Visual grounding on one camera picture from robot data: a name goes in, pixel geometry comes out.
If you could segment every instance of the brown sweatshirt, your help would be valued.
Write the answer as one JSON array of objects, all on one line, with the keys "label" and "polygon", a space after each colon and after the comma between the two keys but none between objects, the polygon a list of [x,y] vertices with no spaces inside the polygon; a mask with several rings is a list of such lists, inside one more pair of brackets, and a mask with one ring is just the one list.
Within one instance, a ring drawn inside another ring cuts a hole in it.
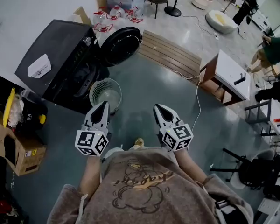
[{"label": "brown sweatshirt", "polygon": [[[94,195],[86,198],[80,224],[218,224],[216,206],[209,196],[217,195],[236,205],[253,223],[246,202],[216,175],[203,186],[185,174],[167,153],[157,149],[114,153]],[[83,194],[65,185],[48,218],[48,224],[74,224]]]}]

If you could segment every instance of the white label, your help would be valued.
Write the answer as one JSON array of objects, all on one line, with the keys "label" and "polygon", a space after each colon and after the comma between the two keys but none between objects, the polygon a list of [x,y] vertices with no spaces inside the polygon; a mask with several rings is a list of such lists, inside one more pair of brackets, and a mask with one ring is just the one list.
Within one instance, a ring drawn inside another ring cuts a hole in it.
[{"label": "white label", "polygon": [[32,153],[32,151],[27,151],[27,152],[25,153],[25,157],[30,157],[30,156],[31,156],[31,153]]}]

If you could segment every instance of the cardboard box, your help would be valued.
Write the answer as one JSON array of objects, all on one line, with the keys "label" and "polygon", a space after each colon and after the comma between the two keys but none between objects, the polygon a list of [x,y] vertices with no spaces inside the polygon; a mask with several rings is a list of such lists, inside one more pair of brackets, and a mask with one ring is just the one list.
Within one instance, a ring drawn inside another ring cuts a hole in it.
[{"label": "cardboard box", "polygon": [[14,134],[3,126],[2,119],[3,114],[0,112],[0,156],[7,160],[18,176],[37,171],[46,147],[36,134]]}]

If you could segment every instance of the white cable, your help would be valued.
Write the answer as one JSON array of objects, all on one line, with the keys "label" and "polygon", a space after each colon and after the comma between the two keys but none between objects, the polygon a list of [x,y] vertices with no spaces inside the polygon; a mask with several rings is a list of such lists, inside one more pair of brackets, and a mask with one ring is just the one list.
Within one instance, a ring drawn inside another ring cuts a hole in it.
[{"label": "white cable", "polygon": [[178,72],[178,71],[175,71],[175,73],[180,74],[180,75],[181,75],[183,78],[185,78],[186,80],[190,80],[190,79],[193,79],[193,78],[199,78],[199,82],[198,82],[197,88],[196,88],[196,97],[197,97],[197,101],[198,101],[198,105],[199,105],[199,114],[197,115],[197,118],[196,118],[196,120],[195,120],[195,122],[194,122],[194,124],[193,124],[193,127],[192,127],[192,132],[193,132],[194,127],[195,127],[195,124],[196,124],[196,121],[198,120],[199,115],[201,114],[201,106],[200,106],[199,98],[198,98],[198,87],[199,87],[199,84],[200,84],[200,82],[201,82],[201,77],[200,77],[200,76],[201,76],[201,70],[200,70],[199,76],[196,76],[196,77],[185,77],[183,74],[181,74],[181,73]]}]

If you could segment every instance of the yellow object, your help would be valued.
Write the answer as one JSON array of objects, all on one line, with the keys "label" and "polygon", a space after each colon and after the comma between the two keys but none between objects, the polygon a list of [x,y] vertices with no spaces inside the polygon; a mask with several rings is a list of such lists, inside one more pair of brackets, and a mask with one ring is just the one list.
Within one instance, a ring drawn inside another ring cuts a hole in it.
[{"label": "yellow object", "polygon": [[46,121],[46,116],[44,114],[39,116],[39,122],[43,125]]},{"label": "yellow object", "polygon": [[36,152],[37,152],[37,149],[33,149],[33,150],[32,150],[32,153],[31,153],[31,156],[36,155]]},{"label": "yellow object", "polygon": [[9,113],[11,110],[11,106],[13,104],[14,96],[15,96],[15,88],[12,88],[10,95],[6,102],[5,109],[4,109],[4,114],[3,114],[3,126],[4,127],[6,127],[6,125],[7,125],[8,116],[9,116]]},{"label": "yellow object", "polygon": [[226,23],[225,23],[225,21],[224,21],[224,18],[223,18],[223,16],[222,16],[221,14],[215,14],[215,16],[217,17],[217,19],[219,20],[219,22],[220,22],[223,26],[226,25]]}]

